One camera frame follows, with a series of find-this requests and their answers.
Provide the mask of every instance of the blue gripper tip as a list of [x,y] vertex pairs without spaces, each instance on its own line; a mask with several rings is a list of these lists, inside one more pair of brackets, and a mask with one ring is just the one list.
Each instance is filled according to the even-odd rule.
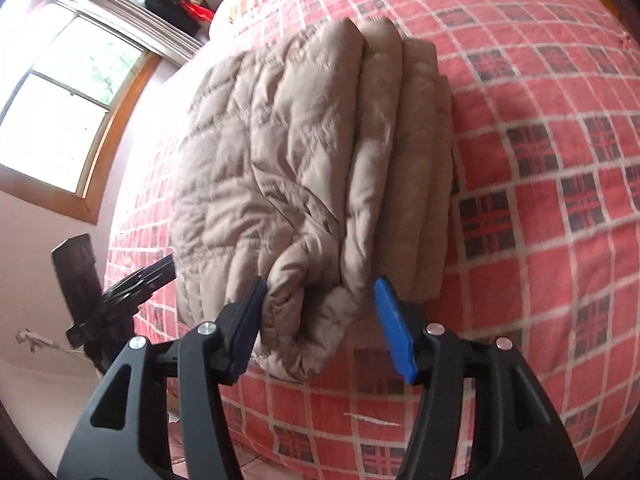
[[407,383],[412,384],[418,375],[414,362],[414,340],[398,311],[398,298],[388,279],[382,277],[376,280],[374,298],[378,320],[385,331],[396,370]]

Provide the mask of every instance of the blanket fold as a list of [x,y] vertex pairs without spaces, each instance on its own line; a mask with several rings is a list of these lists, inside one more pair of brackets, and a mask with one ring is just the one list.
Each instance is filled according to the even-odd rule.
[[320,373],[371,280],[437,297],[452,177],[435,47],[392,22],[309,27],[203,78],[180,144],[171,240],[191,326],[269,293],[255,350],[286,380]]

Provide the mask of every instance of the window pane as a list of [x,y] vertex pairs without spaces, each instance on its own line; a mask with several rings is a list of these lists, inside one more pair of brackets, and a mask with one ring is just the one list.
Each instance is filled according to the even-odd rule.
[[0,164],[76,192],[105,113],[30,75],[0,124]]
[[141,54],[109,31],[76,18],[34,69],[108,105]]
[[0,38],[16,38],[0,41],[0,110],[36,58],[47,51],[73,17],[73,11],[48,4],[26,17],[19,14],[13,27],[0,19]]

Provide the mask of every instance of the window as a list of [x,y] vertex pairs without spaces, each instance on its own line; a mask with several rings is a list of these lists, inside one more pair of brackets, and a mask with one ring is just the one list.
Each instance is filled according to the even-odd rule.
[[120,137],[160,58],[55,2],[19,28],[0,60],[0,190],[96,223]]

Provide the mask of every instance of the red cloth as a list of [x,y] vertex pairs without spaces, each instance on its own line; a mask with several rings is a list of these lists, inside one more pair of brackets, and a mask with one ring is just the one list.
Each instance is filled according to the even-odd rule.
[[[232,43],[345,16],[433,41],[454,93],[449,254],[426,313],[469,338],[510,336],[580,458],[603,454],[640,402],[638,46],[597,0],[270,0]],[[137,194],[118,204],[108,285],[170,252],[172,142],[157,142],[123,184]],[[152,341],[187,330],[175,284],[136,327]],[[348,348],[309,384],[251,367],[222,392],[234,438],[324,480],[395,475],[419,399],[387,352]]]

